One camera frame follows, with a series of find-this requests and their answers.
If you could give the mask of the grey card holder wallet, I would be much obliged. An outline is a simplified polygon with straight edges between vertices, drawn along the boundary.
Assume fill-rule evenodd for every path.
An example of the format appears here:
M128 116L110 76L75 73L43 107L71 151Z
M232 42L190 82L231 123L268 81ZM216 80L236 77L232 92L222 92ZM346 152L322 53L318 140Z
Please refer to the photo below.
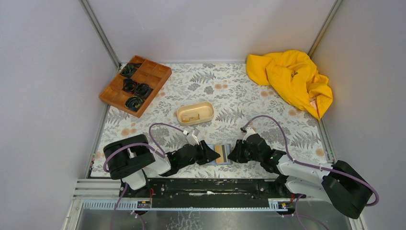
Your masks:
M231 153L232 146L231 144L222 144L222 145L214 145L208 144L211 150L214 150L216 153L220 155L219 158L215 159L214 161L208 162L205 165L231 165L232 161L228 158L229 154Z

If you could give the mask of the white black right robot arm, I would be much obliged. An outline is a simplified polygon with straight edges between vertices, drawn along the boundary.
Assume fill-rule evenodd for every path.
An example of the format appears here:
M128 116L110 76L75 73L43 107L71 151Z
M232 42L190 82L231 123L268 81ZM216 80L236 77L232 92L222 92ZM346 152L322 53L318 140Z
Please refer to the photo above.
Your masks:
M266 171L277 174L277 181L289 192L327 201L352 219L360 216L373 195L370 185L346 162L311 167L285 151L272 149L259 134L237 140L229 159L237 163L259 162Z

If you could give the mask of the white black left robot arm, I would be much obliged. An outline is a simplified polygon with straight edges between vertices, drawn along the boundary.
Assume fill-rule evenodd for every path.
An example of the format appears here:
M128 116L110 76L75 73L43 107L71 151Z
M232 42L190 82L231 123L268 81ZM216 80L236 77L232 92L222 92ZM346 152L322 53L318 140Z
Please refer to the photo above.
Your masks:
M160 176L171 176L189 165L204 165L221 157L194 133L187 132L186 137L188 144L165 154L149 145L144 134L110 143L103 148L103 170L111 179L121 180L132 190L138 190L147 184L145 168Z

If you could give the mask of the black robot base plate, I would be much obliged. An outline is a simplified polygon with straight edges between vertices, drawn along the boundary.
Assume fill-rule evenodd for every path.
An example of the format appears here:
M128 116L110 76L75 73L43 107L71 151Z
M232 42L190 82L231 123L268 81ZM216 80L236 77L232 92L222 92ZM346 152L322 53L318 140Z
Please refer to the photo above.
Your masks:
M124 183L124 198L145 198L153 208L263 208L269 200L292 203L299 194L273 179L147 179L133 190Z

